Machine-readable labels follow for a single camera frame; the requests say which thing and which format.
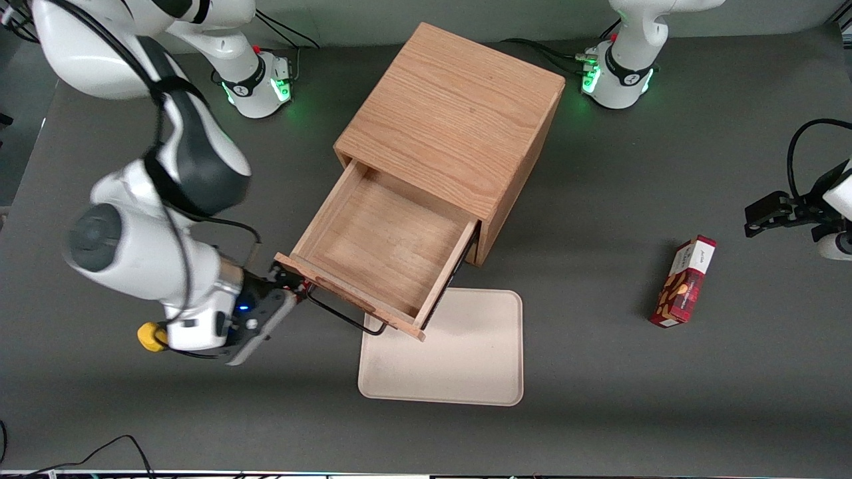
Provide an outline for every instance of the wooden cabinet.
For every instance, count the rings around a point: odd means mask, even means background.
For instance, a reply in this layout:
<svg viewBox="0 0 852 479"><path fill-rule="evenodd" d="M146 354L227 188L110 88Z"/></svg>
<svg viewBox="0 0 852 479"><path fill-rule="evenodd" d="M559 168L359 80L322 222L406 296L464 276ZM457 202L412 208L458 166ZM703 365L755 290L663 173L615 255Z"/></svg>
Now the wooden cabinet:
<svg viewBox="0 0 852 479"><path fill-rule="evenodd" d="M421 24L337 139L337 185L291 255L276 259L423 340L465 252L485 261L564 86Z"/></svg>

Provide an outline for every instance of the gray table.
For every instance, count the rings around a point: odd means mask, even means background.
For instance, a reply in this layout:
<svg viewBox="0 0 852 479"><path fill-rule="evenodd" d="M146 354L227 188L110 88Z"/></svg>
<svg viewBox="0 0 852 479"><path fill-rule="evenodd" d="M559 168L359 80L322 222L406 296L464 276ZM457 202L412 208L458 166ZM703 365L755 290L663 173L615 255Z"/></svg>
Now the gray table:
<svg viewBox="0 0 852 479"><path fill-rule="evenodd" d="M224 101L203 59L180 58L251 161L250 195L225 216L263 234L259 263L290 251L330 191L331 144L396 51L305 51L295 102L259 121ZM792 132L849 118L838 32L675 39L659 63L629 111L569 78L492 255L456 278L523 297L526 395L512 408L362 397L359 333L308 305L238 368L144 351L135 329L160 307L85 280L60 251L92 184L146 146L153 110L61 85L0 237L6 466L79 460L132 433L160 469L852 475L852 265L818 258L806 228L742 233L743 207L786 189ZM849 132L809 132L800 181L850 151ZM197 230L234 255L250 242ZM719 242L702 298L691 323L661 330L646 318L674 246L696 234ZM91 465L140 467L130 447Z"/></svg>

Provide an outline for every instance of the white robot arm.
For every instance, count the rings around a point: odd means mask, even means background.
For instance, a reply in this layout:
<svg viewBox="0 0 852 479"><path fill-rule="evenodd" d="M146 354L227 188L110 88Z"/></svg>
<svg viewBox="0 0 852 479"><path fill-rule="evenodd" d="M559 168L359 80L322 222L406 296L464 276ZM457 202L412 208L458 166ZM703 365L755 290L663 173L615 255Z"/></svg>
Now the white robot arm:
<svg viewBox="0 0 852 479"><path fill-rule="evenodd" d="M596 55L596 66L581 91L602 106L621 109L632 106L648 89L653 62L669 37L663 15L713 9L725 0L609 0L621 16L615 42L605 39L587 49Z"/></svg>
<svg viewBox="0 0 852 479"><path fill-rule="evenodd" d="M175 10L176 4L184 9ZM206 17L201 14L205 4ZM250 18L246 5L254 10L252 1L222 4L233 6L230 23L222 12L214 15L217 10L205 0L34 0L32 12L49 63L63 80L104 98L151 95L161 116L156 140L143 158L93 187L93 205L69 232L66 260L104 286L164 305L168 320L154 325L146 338L140 334L150 350L168 347L198 356L190 351L213 349L213 355L204 357L226 357L228 364L237 365L298 302L294 291L302 278L283 271L269 280L258 278L192 239L189 228L197 220L210 221L242 201L250 168L177 63L159 43L140 36L170 29L189 16L201 19L200 25L212 19L222 27L238 25ZM201 32L193 35L203 37ZM257 68L267 65L267 59L245 37L233 32L226 37L241 38L242 43L232 44L245 44L249 52L236 52L234 66L215 57L217 69L229 69L230 78L239 80L236 90L256 79L247 82L237 72L268 75L265 67ZM261 107L274 111L282 103L274 81L263 88L262 82L246 87L248 94L236 102L237 108L243 113ZM167 139L162 138L163 116L174 127Z"/></svg>
<svg viewBox="0 0 852 479"><path fill-rule="evenodd" d="M745 208L745 236L752 238L767 229L815 224L811 236L817 251L828 259L852 261L852 163L847 159L817 179L806 194L799 194L792 158L802 133L817 124L833 124L852 130L852 123L818 118L802 125L787 150L790 193L772 192Z"/></svg>
<svg viewBox="0 0 852 479"><path fill-rule="evenodd" d="M291 98L286 58L259 52L236 27L255 13L254 0L109 0L73 4L91 15L138 55L132 38L167 32L201 52L222 77L222 87L248 118L275 113ZM44 54L63 80L88 95L107 99L148 95L139 77L91 29L47 0L32 11Z"/></svg>

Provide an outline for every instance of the black metal handle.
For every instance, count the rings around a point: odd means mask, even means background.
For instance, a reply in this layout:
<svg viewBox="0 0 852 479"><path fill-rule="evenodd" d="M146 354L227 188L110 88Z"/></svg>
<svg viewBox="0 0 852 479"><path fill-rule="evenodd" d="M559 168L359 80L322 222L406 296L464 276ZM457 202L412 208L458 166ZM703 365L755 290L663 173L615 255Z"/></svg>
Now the black metal handle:
<svg viewBox="0 0 852 479"><path fill-rule="evenodd" d="M361 331L363 331L363 332L365 332L365 333L367 333L367 334L369 334L369 335L371 335L371 336L378 336L379 334L382 334L382 333L384 332L384 328L388 327L388 324L387 324L387 323L382 322L382 325L381 325L381 326L380 326L380 327L379 327L376 331L373 331L373 330L367 329L367 328L366 328L366 326L361 325L358 321L353 320L352 318L350 318L350 317L346 316L345 314L341 313L340 311L338 311L338 310L336 310L336 309L332 308L332 307L331 307L331 306L329 306L328 304L325 304L325 303L323 303L322 301L320 301L319 299L317 299L317 298L313 297L313 296L311 295L311 291L313 291L313 290L314 290L314 288L315 288L315 286L314 286L314 285L311 285L311 286L310 286L310 287L309 287L309 288L305 291L305 297L307 297L307 298L311 301L311 303L316 304L317 306L319 306L319 307L321 307L322 309L324 309L324 310L328 311L329 313L332 313L333 315L337 316L338 318L340 318L340 319L342 319L342 320L344 320L344 321L348 322L350 325L357 327L357 328L358 328L358 329L360 329Z"/></svg>
<svg viewBox="0 0 852 479"><path fill-rule="evenodd" d="M464 248L464 253L458 259L458 262L456 263L456 267L452 269L452 273L446 279L446 282L444 283L444 289L440 290L440 294L435 299L435 302L432 303L432 309L429 310L429 315L426 316L426 320L424 320L423 324L420 326L420 331L423 331L424 329L426 329L426 325L428 325L429 320L432 319L432 315L435 314L435 309L438 308L438 303L440 303L440 299L444 297L444 292L446 291L446 288L450 287L450 281L452 281L452 279L456 277L456 273L458 272L458 269L462 267L462 263L464 263L464 259L466 257L468 257L468 254L470 253L470 248L473 247L474 243L478 239L479 239L479 227L477 226L476 231L474 231L473 235L470 236L470 240L468 241L467 247Z"/></svg>

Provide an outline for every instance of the red snack box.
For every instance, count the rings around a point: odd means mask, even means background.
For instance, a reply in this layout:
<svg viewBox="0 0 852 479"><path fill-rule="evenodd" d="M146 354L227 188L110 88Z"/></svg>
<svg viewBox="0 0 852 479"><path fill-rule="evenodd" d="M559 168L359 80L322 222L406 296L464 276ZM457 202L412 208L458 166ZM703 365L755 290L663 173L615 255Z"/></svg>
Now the red snack box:
<svg viewBox="0 0 852 479"><path fill-rule="evenodd" d="M677 248L652 323L672 327L689 321L715 250L716 241L701 235Z"/></svg>

